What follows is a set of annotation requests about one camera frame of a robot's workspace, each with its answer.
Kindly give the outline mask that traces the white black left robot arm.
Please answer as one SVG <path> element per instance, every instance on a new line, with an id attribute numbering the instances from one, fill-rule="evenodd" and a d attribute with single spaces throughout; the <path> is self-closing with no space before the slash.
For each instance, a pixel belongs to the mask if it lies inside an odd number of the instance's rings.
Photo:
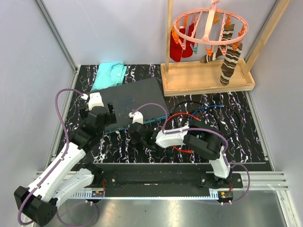
<path id="1" fill-rule="evenodd" d="M 112 114 L 102 102 L 82 109 L 82 122 L 67 139 L 62 151 L 45 171 L 29 186 L 19 186 L 14 191 L 18 207 L 18 221 L 24 214 L 39 226 L 47 225 L 58 208 L 80 189 L 103 184 L 102 169 L 93 163 L 86 163 L 74 176 L 64 181 L 64 177 L 104 135 L 104 129 L 113 123 Z"/>

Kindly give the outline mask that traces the dark grey network switch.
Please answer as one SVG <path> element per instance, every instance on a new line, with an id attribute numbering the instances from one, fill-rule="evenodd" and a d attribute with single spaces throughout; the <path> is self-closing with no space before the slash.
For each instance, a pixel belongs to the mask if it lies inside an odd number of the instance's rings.
<path id="1" fill-rule="evenodd" d="M 141 107 L 145 124 L 165 119 L 169 110 L 156 78 L 143 79 L 98 91 L 106 107 L 112 103 L 117 123 L 105 128 L 105 134 L 129 128 L 129 113 Z"/>

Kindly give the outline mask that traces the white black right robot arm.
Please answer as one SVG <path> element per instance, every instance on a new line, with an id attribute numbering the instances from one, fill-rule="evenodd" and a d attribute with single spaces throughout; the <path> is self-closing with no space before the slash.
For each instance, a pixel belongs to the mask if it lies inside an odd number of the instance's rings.
<path id="1" fill-rule="evenodd" d="M 151 131 L 143 124 L 134 122 L 129 127 L 133 144 L 141 143 L 151 150 L 173 146 L 187 146 L 190 150 L 207 159 L 214 176 L 202 185 L 209 188 L 229 187 L 232 183 L 232 170 L 226 158 L 227 139 L 216 129 L 204 125 L 199 120 L 171 130 Z"/>

